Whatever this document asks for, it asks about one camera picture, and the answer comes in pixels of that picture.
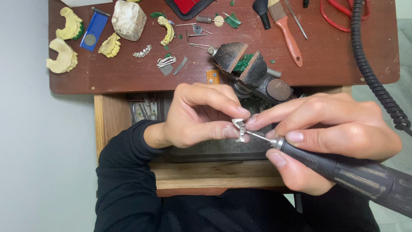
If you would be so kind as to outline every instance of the rotary tool handpiece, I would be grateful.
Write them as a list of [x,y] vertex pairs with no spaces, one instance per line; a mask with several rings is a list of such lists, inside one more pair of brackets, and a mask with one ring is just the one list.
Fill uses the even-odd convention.
[[305,151],[290,145],[283,137],[274,139],[271,147],[298,160],[337,185],[412,218],[411,175],[370,159]]

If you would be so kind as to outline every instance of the red fabric pad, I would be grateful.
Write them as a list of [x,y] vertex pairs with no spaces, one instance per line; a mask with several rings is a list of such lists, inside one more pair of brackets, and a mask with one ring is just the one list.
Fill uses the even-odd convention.
[[179,10],[182,12],[182,14],[186,14],[190,11],[192,7],[194,7],[194,2],[192,0],[173,0],[176,5],[178,6]]

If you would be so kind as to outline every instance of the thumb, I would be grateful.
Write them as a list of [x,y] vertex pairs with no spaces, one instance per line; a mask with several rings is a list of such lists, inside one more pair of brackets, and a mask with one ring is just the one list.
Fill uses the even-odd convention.
[[193,139],[197,142],[237,139],[240,136],[239,130],[231,122],[226,121],[197,123],[194,125],[192,131]]
[[326,193],[334,185],[333,182],[277,149],[269,149],[266,157],[275,165],[290,190],[317,196]]

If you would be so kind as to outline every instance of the yellow dental cast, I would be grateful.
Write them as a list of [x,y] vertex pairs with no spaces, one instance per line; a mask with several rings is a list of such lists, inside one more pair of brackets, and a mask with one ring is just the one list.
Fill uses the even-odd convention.
[[159,18],[157,19],[157,22],[162,25],[165,26],[167,29],[167,34],[166,37],[164,37],[164,39],[160,42],[161,45],[166,46],[168,45],[170,42],[172,42],[173,39],[173,35],[174,35],[174,31],[173,31],[173,27],[172,25],[169,23],[169,21],[164,18],[163,16],[159,16]]
[[114,32],[109,38],[107,38],[106,41],[102,43],[102,46],[99,48],[99,53],[109,58],[117,55],[120,49],[120,42],[118,39],[120,39],[120,36]]
[[66,27],[63,30],[57,29],[56,37],[64,40],[78,40],[84,33],[83,20],[68,7],[61,9],[60,15],[66,18]]
[[70,72],[77,64],[77,53],[64,42],[63,39],[55,38],[50,42],[49,48],[56,50],[59,55],[56,60],[46,59],[46,67],[54,73]]

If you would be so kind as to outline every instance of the paintbrush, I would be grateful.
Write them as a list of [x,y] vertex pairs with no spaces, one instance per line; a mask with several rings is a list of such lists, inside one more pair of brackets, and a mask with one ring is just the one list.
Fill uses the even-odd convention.
[[267,3],[268,0],[256,0],[252,7],[256,13],[260,16],[263,27],[265,30],[270,29],[269,16],[267,15]]
[[273,18],[273,21],[275,21],[275,24],[282,30],[283,35],[285,36],[286,45],[288,46],[293,60],[299,67],[302,67],[302,55],[300,54],[300,50],[296,44],[295,39],[289,31],[288,17],[283,10],[282,4],[279,2],[279,0],[269,0],[267,8]]

